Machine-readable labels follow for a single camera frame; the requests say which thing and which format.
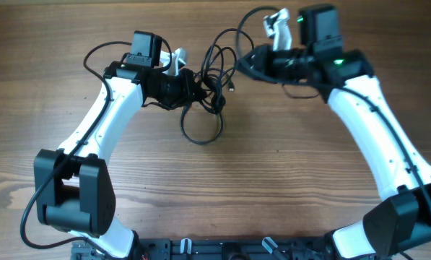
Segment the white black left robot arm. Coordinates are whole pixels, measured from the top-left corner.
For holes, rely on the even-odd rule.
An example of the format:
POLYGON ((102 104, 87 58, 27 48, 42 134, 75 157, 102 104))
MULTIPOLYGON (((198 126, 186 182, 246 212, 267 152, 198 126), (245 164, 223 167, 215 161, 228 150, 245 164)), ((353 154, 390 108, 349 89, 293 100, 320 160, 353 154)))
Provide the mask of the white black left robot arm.
POLYGON ((141 108, 187 107, 206 96, 186 68, 186 51, 159 35, 137 31, 130 51, 99 74, 96 101, 75 132, 34 161, 35 193, 27 205, 41 224, 69 234, 103 259, 148 259, 137 232, 116 217, 108 163, 129 121, 141 108))

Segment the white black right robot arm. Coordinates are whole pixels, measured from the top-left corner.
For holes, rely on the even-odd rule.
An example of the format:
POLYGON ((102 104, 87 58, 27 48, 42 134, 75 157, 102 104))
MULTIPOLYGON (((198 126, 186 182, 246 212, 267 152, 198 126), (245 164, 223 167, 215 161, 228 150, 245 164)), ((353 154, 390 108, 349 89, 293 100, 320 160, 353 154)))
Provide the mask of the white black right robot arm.
POLYGON ((299 10, 300 47, 292 47, 287 9, 267 8, 269 44, 240 55, 238 69, 263 82, 312 87, 340 117, 376 182, 380 204, 323 237, 330 259, 388 258, 431 241, 431 165, 420 155, 383 96, 359 50, 344 51, 332 4, 299 10))

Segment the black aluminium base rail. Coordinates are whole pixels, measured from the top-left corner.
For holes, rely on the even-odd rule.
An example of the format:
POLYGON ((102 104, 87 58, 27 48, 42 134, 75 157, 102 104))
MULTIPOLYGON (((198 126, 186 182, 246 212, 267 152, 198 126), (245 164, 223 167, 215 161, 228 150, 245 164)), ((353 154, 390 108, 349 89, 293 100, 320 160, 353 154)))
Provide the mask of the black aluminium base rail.
POLYGON ((343 259, 327 237, 264 240, 141 239, 130 259, 343 259))

